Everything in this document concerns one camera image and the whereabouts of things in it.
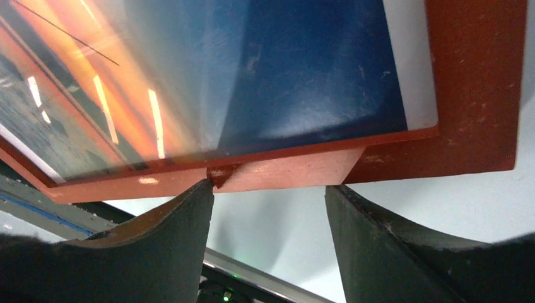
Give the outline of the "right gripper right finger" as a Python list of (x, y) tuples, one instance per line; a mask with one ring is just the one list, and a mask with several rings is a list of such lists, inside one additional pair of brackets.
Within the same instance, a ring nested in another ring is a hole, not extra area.
[(484, 243), (433, 230), (348, 186), (327, 186), (347, 302), (533, 302), (534, 234)]

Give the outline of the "wooden picture frame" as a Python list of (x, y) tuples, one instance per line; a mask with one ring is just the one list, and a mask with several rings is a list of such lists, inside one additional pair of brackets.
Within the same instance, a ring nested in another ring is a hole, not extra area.
[(527, 2), (427, 1), (439, 124), (54, 187), (6, 140), (1, 160), (62, 204), (173, 196), (205, 177), (217, 193), (511, 170), (515, 166)]

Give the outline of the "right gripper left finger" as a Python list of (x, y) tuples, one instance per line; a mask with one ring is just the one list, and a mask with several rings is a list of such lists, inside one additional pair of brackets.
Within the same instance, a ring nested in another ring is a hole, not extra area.
[(199, 181), (83, 240), (1, 236), (2, 302), (195, 302), (213, 209)]

